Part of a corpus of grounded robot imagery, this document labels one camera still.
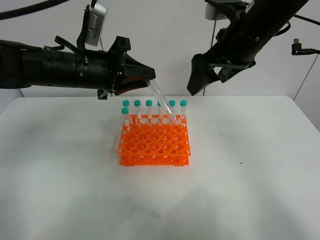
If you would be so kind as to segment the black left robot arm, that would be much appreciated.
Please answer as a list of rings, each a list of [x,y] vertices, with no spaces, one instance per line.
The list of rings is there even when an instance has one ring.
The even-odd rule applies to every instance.
[[[0,42],[0,87],[31,86],[97,90],[97,97],[146,88],[155,70],[128,55],[130,40],[118,36],[109,51],[77,48],[57,36],[56,47],[43,48],[19,42]]]

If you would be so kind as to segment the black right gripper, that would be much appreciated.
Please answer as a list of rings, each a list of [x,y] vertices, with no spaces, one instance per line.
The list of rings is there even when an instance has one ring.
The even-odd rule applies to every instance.
[[[214,82],[225,83],[238,73],[256,65],[255,59],[249,62],[228,60],[214,47],[207,51],[207,58],[208,62],[202,54],[196,54],[191,60],[187,90],[192,96]]]

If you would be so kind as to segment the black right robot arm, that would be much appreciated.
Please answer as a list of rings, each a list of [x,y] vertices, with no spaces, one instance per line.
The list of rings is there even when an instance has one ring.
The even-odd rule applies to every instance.
[[[238,73],[255,66],[255,57],[308,0],[241,0],[223,3],[209,0],[208,4],[230,21],[221,29],[217,42],[204,54],[191,60],[191,75],[187,90],[198,94],[206,86],[228,81]]]

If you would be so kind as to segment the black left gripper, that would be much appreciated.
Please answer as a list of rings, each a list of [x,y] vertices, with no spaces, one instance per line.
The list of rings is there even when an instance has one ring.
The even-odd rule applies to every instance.
[[[146,66],[127,54],[130,39],[117,36],[108,51],[86,50],[83,64],[83,87],[96,89],[99,100],[107,100],[108,93],[119,96],[128,91],[147,88],[146,81],[156,78],[155,69]],[[124,79],[117,79],[123,63]]]

